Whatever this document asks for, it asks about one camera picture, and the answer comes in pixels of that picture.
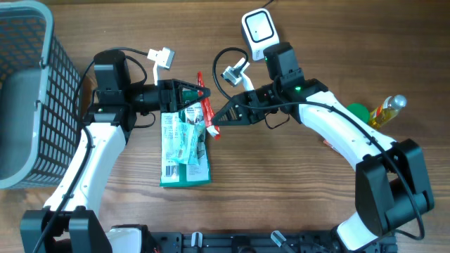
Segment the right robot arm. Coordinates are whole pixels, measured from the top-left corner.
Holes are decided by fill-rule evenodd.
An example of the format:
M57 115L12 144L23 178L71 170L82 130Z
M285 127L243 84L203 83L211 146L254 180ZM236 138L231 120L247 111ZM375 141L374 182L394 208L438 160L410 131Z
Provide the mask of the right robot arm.
M283 112L326 139L355 172L356 211L334 230L343 252L366 249L401 233L405 223L421 222L435 200L420 146L376 131L342 106L325 84L306 79L289 43L266 48L264 61L271 83L259 88L245 73L247 57L214 74L215 83L242 84L244 92L229 96L212 123L251 125Z

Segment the yellow oil bottle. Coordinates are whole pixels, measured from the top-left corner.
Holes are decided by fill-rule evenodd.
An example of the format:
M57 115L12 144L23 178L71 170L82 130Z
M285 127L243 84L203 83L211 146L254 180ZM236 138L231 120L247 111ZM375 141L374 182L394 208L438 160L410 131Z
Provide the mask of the yellow oil bottle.
M406 107L407 99L399 94L390 96L370 113L368 125L374 129L379 129L395 118L399 112Z

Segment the pink Kleenex tissue pack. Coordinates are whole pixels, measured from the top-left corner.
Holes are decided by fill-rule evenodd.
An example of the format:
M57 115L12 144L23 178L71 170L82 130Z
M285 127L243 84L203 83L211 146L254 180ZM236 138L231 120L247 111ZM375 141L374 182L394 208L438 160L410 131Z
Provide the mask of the pink Kleenex tissue pack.
M326 144L328 147L332 148L335 152L339 153L339 151L331 145L327 140L323 140L323 143Z

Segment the green lid seasoning jar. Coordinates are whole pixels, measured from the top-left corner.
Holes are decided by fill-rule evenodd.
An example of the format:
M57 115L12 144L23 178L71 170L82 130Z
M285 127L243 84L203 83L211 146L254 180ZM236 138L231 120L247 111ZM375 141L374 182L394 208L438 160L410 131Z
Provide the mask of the green lid seasoning jar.
M367 124L370 119L370 112L368 109L360 103L352 103L347 106L347 109L356 117L358 117L363 123Z

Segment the red Nescafe coffee stick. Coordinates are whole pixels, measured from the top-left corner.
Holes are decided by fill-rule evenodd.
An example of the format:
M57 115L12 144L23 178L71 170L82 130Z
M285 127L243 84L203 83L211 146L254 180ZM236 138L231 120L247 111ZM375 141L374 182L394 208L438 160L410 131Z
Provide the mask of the red Nescafe coffee stick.
M202 72L198 72L198 74L197 74L197 85L205 88L205 83L203 81ZM207 132L210 134L210 136L213 139L219 140L221 135L219 133L219 127L213 125L213 123L212 123L212 118L214 117L214 111L211 107L209 98L202 99L200 104L202 106L203 117L204 117Z

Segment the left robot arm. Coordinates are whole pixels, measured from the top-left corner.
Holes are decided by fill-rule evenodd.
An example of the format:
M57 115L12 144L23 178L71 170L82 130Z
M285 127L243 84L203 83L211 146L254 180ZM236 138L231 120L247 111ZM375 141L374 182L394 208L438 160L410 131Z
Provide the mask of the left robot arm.
M178 79L133 83L125 47L101 51L91 66L97 81L98 102L80 119L81 138L63 180L40 210L24 213L20 223L26 252L159 252L160 245L146 225L116 226L103 230L98 220L111 170L124 150L137 114L178 112L190 89L200 102L208 88Z

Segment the mint green wipes sachet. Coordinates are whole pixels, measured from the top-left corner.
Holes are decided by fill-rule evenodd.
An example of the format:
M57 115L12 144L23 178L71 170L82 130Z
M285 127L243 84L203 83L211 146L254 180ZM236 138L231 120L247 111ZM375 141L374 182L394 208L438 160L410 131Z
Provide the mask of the mint green wipes sachet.
M198 140L204 131L204 122L190 124L178 121L175 128L174 152L170 159L179 164L199 165Z

